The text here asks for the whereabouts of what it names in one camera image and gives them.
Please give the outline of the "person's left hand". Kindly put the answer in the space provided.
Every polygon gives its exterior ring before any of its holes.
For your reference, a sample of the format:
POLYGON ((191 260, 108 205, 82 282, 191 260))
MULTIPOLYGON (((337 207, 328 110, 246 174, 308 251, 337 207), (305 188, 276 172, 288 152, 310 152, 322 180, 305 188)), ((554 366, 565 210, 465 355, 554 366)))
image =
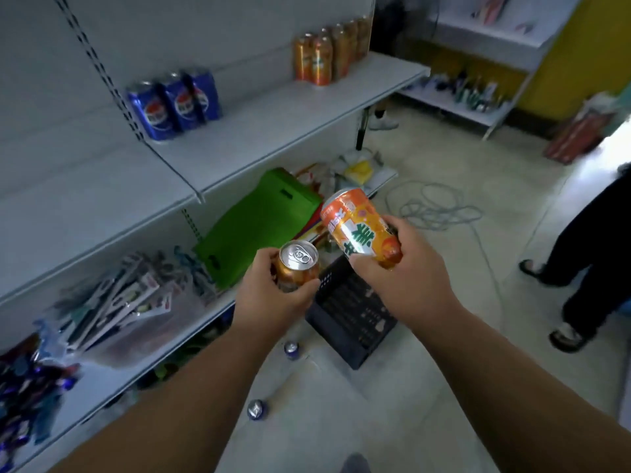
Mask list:
POLYGON ((286 292, 272 279, 271 269, 277 248, 256 252, 235 297, 231 330, 248 338, 277 343, 288 329, 303 317, 311 304, 290 304, 286 292))

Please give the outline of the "person's right hand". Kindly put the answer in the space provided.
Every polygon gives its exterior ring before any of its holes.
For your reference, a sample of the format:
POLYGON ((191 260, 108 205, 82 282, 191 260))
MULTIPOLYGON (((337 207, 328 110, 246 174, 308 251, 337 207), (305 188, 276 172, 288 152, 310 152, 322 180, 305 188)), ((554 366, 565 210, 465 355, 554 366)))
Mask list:
POLYGON ((384 219, 397 230, 402 259, 388 272, 356 272, 385 307, 422 338, 438 331, 464 310, 453 292, 444 259, 409 222, 384 219))

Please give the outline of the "amber drink can silver lid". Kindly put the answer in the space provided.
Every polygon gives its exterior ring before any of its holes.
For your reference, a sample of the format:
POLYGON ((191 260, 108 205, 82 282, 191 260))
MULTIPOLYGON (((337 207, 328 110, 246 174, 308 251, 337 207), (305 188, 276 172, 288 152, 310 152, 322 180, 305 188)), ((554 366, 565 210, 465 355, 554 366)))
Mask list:
POLYGON ((272 276, 280 290, 286 293, 318 279, 320 263, 317 248, 301 239, 284 244, 274 258, 272 276))

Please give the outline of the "orange drink can green print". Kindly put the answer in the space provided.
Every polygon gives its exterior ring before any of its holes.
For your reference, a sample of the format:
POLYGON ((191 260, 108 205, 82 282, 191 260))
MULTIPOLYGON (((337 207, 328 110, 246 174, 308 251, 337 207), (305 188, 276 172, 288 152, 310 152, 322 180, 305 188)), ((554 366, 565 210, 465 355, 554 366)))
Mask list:
POLYGON ((361 188, 334 193, 323 203, 320 218, 347 257, 368 255, 385 269, 401 261, 398 237, 361 188))

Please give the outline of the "person's right forearm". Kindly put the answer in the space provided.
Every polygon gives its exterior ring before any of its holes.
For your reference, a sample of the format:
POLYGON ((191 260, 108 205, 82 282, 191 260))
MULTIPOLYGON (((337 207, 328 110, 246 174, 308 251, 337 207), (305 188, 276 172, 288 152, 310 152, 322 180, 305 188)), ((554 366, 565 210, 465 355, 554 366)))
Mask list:
POLYGON ((502 473, 631 473, 631 432, 456 304, 408 326, 502 473))

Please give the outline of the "green nonwoven bag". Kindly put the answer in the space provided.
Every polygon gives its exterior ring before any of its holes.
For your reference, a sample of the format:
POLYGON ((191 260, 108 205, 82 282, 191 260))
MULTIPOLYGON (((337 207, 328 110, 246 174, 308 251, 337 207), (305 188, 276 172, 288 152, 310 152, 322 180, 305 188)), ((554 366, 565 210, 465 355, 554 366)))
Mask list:
POLYGON ((321 196, 283 168, 271 169, 194 247, 218 290, 232 287, 261 248, 296 237, 321 205, 321 196))

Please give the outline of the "yellow packet in plastic bag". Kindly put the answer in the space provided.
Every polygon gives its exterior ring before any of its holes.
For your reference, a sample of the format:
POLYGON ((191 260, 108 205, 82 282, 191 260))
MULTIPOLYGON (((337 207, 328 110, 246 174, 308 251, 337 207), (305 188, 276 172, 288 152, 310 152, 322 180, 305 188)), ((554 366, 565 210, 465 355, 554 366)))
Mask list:
POLYGON ((368 193, 398 177, 398 172, 385 163, 380 150, 367 147, 338 156, 329 164, 329 170, 337 190, 361 188, 368 193))

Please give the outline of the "white metal shelving unit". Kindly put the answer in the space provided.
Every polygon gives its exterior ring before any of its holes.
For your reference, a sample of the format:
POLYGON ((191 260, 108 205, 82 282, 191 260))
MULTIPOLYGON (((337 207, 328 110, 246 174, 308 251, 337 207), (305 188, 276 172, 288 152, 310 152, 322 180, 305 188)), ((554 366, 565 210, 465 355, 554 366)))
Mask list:
POLYGON ((128 250, 194 244, 237 184, 420 77, 369 54, 292 80, 292 38, 374 0, 0 0, 0 348, 61 289, 128 250), (223 117, 147 140, 125 88, 210 69, 223 117))

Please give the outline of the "pile of packaged toothbrushes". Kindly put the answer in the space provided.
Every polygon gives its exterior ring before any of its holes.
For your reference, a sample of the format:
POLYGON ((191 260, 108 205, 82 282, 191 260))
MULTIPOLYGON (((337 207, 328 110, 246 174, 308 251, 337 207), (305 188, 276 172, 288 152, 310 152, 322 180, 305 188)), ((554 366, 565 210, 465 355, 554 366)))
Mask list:
POLYGON ((132 252, 35 321, 38 356, 116 368, 135 363, 169 342, 217 293, 207 269, 179 245, 132 252))

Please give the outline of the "row of small bottles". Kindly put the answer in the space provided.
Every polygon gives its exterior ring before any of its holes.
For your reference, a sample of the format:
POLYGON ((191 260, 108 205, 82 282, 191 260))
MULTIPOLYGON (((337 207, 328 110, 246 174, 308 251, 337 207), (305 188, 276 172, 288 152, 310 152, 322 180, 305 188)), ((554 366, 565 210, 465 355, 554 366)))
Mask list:
POLYGON ((507 98, 499 93, 496 82, 485 82, 481 76, 471 77, 466 69, 462 69, 455 76, 446 73, 434 74, 422 85, 430 92, 447 96, 456 105, 462 105, 469 111, 497 111, 508 102, 507 98))

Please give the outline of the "blue soda can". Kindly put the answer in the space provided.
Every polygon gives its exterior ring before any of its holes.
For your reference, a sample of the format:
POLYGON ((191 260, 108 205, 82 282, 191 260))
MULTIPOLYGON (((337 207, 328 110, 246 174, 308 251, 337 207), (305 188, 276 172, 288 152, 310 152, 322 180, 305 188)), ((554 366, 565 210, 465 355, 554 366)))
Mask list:
POLYGON ((127 87, 128 99, 146 135, 155 142, 172 140, 177 130, 169 109, 153 82, 141 80, 127 87))
POLYGON ((193 95, 195 113, 201 122, 211 122, 223 117, 215 79, 204 67, 192 67, 183 71, 185 84, 193 95))
POLYGON ((201 126, 193 95, 177 72, 167 72, 157 77, 157 85, 167 105, 167 110, 179 132, 192 131, 201 126))

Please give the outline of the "red paper bag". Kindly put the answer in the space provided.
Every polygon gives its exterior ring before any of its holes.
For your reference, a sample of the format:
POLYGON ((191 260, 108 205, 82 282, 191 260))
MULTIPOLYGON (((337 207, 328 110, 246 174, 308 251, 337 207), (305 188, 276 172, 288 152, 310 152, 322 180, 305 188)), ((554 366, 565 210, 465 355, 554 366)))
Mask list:
POLYGON ((603 131, 616 114, 617 98, 606 92, 594 94, 556 129, 543 156, 562 165, 572 164, 603 140, 603 131))

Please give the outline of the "white background shelf unit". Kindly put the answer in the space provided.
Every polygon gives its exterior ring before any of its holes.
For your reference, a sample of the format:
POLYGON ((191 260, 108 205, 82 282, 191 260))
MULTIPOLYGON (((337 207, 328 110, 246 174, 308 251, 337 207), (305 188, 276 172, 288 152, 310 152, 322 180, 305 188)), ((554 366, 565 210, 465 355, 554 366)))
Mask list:
POLYGON ((400 94, 486 127, 483 140, 487 140, 516 106, 582 0, 509 0, 490 26, 471 18, 483 1, 430 0, 420 20, 411 23, 408 36, 525 74, 516 93, 508 95, 507 104, 487 113, 469 111, 445 95, 430 92, 418 81, 400 94))

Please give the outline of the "pink packet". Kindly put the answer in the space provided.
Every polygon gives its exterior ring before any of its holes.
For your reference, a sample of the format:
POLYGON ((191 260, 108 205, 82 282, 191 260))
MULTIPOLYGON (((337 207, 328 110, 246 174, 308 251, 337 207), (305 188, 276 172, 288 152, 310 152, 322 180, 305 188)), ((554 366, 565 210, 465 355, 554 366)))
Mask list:
POLYGON ((471 18, 484 26, 496 23, 509 0, 484 0, 481 7, 471 13, 471 18))

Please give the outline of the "pile of blue purple packets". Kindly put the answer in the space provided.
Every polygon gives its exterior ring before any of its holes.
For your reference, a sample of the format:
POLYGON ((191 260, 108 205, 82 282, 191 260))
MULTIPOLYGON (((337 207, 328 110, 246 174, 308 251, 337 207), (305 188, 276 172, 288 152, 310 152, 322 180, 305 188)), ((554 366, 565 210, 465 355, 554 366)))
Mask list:
POLYGON ((36 333, 0 353, 0 473, 15 468, 24 446, 39 446, 51 437, 62 398, 80 373, 80 364, 47 357, 36 333))

